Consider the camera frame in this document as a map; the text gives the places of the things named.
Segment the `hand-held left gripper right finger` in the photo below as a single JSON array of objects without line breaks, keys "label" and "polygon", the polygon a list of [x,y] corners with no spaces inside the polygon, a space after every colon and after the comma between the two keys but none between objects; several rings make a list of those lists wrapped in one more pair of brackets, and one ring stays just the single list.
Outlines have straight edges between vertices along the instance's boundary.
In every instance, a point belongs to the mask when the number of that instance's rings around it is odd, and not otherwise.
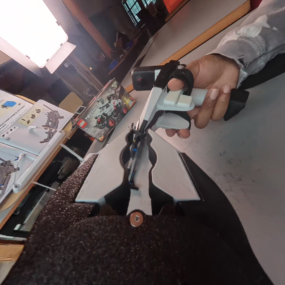
[{"label": "hand-held left gripper right finger", "polygon": [[175,202],[199,201],[200,196],[180,151],[152,130],[148,131],[147,145],[153,186],[171,196]]}]

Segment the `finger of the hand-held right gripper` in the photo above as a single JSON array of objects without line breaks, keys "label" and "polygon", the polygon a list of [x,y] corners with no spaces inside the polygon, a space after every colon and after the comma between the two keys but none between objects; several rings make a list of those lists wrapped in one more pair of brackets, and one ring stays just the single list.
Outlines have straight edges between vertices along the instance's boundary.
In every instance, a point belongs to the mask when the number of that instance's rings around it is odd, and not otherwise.
[{"label": "finger of the hand-held right gripper", "polygon": [[152,120],[156,110],[156,104],[158,102],[158,99],[162,93],[163,89],[159,87],[153,87],[149,97],[144,105],[143,111],[139,118],[139,125],[138,125],[138,131],[139,133],[143,133]]}]

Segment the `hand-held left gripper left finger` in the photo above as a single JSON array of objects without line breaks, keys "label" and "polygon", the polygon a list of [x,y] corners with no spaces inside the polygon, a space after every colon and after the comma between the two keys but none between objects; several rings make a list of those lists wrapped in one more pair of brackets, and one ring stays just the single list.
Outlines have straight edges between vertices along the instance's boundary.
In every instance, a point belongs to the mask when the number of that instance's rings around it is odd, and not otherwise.
[{"label": "hand-held left gripper left finger", "polygon": [[133,135],[133,129],[128,129],[97,153],[75,202],[103,205],[115,194],[119,198],[123,198],[123,194],[130,194],[126,165],[131,158]]}]

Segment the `black toy beam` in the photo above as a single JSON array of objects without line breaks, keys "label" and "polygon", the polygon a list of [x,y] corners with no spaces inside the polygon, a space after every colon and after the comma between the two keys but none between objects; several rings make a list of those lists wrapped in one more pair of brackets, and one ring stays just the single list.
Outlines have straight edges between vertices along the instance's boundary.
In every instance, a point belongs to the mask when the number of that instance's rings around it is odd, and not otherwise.
[{"label": "black toy beam", "polygon": [[138,191],[139,187],[137,187],[134,183],[135,174],[137,171],[137,167],[140,161],[140,155],[142,152],[142,148],[144,146],[144,141],[146,140],[146,131],[141,133],[139,131],[140,121],[138,120],[136,126],[132,123],[129,128],[133,130],[133,141],[130,146],[130,159],[126,163],[127,168],[127,176],[129,181],[130,190]]}]

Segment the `person's right forearm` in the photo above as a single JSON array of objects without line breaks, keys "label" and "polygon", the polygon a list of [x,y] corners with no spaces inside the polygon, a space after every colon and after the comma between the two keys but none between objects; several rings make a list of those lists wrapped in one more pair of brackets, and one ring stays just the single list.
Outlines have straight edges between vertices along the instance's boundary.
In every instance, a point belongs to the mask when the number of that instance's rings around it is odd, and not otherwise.
[{"label": "person's right forearm", "polygon": [[237,87],[260,72],[275,56],[285,52],[285,1],[263,0],[239,26],[228,32],[216,49],[239,66]]}]

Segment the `grey desk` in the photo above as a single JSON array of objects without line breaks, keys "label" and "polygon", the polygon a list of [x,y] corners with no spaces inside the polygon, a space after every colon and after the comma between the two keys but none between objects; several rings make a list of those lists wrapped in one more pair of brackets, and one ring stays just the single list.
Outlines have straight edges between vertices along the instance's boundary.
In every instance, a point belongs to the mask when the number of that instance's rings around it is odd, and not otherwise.
[{"label": "grey desk", "polygon": [[245,108],[169,138],[223,190],[274,284],[284,284],[284,74],[249,90]]}]

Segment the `person's right hand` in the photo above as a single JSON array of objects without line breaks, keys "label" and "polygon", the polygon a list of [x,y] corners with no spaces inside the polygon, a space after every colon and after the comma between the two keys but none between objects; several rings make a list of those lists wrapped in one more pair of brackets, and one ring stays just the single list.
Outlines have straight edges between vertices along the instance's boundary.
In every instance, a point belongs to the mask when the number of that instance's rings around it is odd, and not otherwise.
[{"label": "person's right hand", "polygon": [[205,55],[186,68],[193,74],[194,88],[208,90],[202,105],[187,112],[195,127],[203,129],[210,120],[218,121],[225,115],[240,68],[234,60],[219,54]]}]

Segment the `toy truck cardboard box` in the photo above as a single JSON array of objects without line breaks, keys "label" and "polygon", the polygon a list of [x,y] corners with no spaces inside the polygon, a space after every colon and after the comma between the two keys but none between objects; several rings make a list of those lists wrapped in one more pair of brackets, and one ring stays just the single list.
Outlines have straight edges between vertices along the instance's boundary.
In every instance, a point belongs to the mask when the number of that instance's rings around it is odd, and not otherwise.
[{"label": "toy truck cardboard box", "polygon": [[135,103],[135,99],[114,78],[91,100],[75,119],[75,124],[102,143]]}]

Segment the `grey table with wooden edge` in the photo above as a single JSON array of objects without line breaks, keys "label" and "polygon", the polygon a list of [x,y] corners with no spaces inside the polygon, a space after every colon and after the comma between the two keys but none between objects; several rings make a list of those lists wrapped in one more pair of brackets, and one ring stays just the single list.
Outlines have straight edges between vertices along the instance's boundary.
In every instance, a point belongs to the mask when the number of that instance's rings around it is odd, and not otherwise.
[{"label": "grey table with wooden edge", "polygon": [[150,38],[135,63],[143,59],[142,66],[157,66],[179,60],[250,9],[249,0],[189,1]]}]

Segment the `bright studio light panel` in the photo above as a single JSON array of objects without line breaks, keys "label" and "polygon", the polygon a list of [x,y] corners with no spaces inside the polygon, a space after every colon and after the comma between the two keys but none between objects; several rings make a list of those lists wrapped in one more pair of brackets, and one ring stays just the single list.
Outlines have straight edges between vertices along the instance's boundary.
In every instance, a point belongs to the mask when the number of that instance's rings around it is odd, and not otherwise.
[{"label": "bright studio light panel", "polygon": [[1,0],[0,50],[37,76],[53,74],[73,52],[78,35],[63,1]]}]

